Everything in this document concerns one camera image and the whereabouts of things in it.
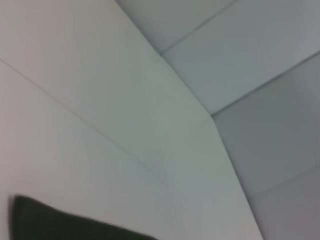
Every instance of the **dark object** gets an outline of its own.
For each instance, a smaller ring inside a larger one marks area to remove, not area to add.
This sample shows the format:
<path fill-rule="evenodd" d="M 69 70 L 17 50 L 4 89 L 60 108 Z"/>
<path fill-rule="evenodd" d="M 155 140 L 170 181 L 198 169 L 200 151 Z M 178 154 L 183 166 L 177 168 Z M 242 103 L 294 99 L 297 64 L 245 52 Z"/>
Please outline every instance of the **dark object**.
<path fill-rule="evenodd" d="M 121 227 L 67 214 L 16 196 L 10 218 L 12 240 L 155 240 Z"/>

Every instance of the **ceiling panel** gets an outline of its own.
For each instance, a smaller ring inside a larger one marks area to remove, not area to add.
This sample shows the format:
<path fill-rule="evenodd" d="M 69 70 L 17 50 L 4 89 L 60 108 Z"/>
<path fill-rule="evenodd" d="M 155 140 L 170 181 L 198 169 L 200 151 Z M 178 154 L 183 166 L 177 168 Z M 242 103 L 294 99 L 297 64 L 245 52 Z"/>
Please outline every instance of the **ceiling panel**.
<path fill-rule="evenodd" d="M 248 197 L 320 164 L 320 55 L 214 117 Z"/>
<path fill-rule="evenodd" d="M 164 58 L 210 114 L 320 50 L 319 0 L 240 0 Z"/>
<path fill-rule="evenodd" d="M 320 169 L 250 201 L 265 240 L 318 240 Z"/>
<path fill-rule="evenodd" d="M 233 0 L 116 0 L 162 52 Z"/>

